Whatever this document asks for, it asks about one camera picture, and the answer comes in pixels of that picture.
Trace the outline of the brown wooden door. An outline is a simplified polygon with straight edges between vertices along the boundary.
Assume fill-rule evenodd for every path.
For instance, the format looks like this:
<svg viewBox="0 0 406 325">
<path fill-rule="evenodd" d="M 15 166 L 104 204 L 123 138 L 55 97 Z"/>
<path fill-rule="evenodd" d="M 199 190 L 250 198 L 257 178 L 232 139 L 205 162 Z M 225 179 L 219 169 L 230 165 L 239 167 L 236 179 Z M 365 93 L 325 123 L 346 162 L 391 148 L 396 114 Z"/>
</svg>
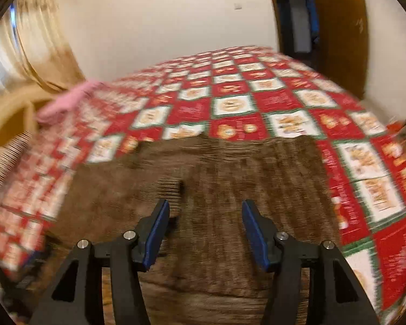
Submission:
<svg viewBox="0 0 406 325">
<path fill-rule="evenodd" d="M 365 96 L 369 34 L 365 0 L 315 0 L 317 71 L 358 99 Z"/>
</svg>

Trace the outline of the beige patterned curtain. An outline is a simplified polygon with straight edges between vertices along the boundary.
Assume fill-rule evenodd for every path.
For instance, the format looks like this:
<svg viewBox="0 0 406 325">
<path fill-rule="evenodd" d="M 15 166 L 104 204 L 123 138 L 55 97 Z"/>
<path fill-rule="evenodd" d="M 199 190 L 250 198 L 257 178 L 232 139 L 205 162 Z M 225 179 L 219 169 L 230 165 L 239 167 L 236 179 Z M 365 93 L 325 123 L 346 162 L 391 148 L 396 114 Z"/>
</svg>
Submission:
<svg viewBox="0 0 406 325">
<path fill-rule="evenodd" d="M 83 80 L 57 0 L 14 0 L 0 20 L 0 97 L 24 84 L 58 93 Z"/>
</svg>

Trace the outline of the brown knitted sweater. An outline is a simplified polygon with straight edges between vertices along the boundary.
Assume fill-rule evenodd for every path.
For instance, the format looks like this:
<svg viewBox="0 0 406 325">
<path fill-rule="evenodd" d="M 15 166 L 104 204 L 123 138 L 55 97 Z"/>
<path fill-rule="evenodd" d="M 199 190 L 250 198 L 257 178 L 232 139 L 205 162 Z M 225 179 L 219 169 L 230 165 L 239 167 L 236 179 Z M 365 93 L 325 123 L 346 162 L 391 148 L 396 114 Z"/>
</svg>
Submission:
<svg viewBox="0 0 406 325">
<path fill-rule="evenodd" d="M 153 324 L 258 324 L 272 278 L 257 266 L 244 200 L 300 241 L 339 241 L 320 150 L 308 136 L 230 142 L 201 134 L 141 142 L 109 162 L 77 167 L 56 222 L 58 239 L 36 292 L 81 239 L 110 241 L 161 198 L 171 213 L 152 268 L 140 276 Z"/>
</svg>

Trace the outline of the pink folded blanket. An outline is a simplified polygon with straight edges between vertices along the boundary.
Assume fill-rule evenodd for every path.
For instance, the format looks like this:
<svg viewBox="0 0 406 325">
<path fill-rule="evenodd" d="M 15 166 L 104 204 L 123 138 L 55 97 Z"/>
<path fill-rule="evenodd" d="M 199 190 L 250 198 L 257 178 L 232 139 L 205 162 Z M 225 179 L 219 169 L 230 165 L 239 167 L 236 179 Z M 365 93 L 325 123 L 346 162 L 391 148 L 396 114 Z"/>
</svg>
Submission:
<svg viewBox="0 0 406 325">
<path fill-rule="evenodd" d="M 36 113 L 37 122 L 42 125 L 53 125 L 67 112 L 73 110 L 84 98 L 89 97 L 93 91 L 104 85 L 105 83 L 94 80 L 87 80 L 75 85 L 43 106 Z"/>
</svg>

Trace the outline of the cream wooden headboard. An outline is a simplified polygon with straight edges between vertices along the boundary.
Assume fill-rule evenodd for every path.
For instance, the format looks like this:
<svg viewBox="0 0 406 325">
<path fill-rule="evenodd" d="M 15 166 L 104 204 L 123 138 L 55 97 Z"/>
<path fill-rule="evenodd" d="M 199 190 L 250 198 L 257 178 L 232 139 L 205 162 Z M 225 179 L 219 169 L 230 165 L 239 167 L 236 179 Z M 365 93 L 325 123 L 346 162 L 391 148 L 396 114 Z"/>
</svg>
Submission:
<svg viewBox="0 0 406 325">
<path fill-rule="evenodd" d="M 4 146 L 17 135 L 38 131 L 37 110 L 57 96 L 36 83 L 13 88 L 0 96 L 0 155 Z"/>
</svg>

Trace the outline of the red christmas bear bedspread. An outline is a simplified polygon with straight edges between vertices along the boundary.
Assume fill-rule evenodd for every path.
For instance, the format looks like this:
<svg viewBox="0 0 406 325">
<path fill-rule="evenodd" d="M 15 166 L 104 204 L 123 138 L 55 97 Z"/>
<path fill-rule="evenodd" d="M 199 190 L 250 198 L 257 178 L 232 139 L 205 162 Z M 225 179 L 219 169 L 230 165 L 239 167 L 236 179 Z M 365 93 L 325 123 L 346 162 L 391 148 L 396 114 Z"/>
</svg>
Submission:
<svg viewBox="0 0 406 325">
<path fill-rule="evenodd" d="M 0 204 L 0 263 L 15 275 L 41 246 L 75 168 L 141 141 L 310 135 L 323 155 L 345 256 L 383 324 L 406 310 L 406 151 L 334 82 L 270 48 L 155 65 L 98 87 L 43 129 Z"/>
</svg>

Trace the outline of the striped pillow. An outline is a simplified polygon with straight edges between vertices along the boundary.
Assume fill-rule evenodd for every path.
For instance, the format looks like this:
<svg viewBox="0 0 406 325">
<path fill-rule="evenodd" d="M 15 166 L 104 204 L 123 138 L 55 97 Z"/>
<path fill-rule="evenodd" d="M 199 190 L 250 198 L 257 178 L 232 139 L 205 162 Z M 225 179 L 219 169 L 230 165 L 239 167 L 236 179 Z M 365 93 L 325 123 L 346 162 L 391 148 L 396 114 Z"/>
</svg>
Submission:
<svg viewBox="0 0 406 325">
<path fill-rule="evenodd" d="M 5 146 L 3 153 L 0 155 L 0 193 L 8 176 L 29 148 L 30 141 L 31 133 L 25 131 L 10 140 Z"/>
</svg>

